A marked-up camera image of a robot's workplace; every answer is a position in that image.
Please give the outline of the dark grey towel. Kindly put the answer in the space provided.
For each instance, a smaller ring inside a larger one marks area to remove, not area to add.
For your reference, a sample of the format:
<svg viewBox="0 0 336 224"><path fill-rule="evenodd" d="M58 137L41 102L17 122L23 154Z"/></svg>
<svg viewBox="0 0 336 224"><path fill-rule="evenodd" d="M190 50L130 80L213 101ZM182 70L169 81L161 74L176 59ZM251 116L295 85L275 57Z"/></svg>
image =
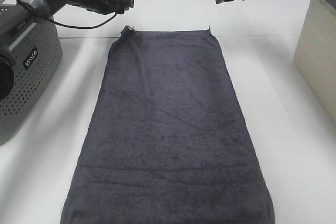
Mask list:
<svg viewBox="0 0 336 224"><path fill-rule="evenodd" d="M110 48L61 223L274 223L209 30L136 31Z"/></svg>

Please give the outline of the grey perforated plastic basket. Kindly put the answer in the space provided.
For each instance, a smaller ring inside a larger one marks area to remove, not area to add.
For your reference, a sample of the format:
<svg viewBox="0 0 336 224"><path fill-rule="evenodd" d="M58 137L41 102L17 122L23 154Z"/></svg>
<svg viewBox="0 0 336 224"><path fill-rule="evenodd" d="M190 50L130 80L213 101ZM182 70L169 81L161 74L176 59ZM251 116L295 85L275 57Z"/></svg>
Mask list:
<svg viewBox="0 0 336 224"><path fill-rule="evenodd" d="M1 5L1 143L10 140L62 59L56 26L37 23L20 5Z"/></svg>

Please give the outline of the beige fabric storage box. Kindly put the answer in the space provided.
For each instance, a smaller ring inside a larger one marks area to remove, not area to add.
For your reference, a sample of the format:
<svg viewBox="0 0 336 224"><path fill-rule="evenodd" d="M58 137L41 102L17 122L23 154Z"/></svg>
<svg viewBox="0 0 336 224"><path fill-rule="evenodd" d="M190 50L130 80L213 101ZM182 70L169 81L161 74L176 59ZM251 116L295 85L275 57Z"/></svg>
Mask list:
<svg viewBox="0 0 336 224"><path fill-rule="evenodd" d="M335 121L335 0L310 0L294 61Z"/></svg>

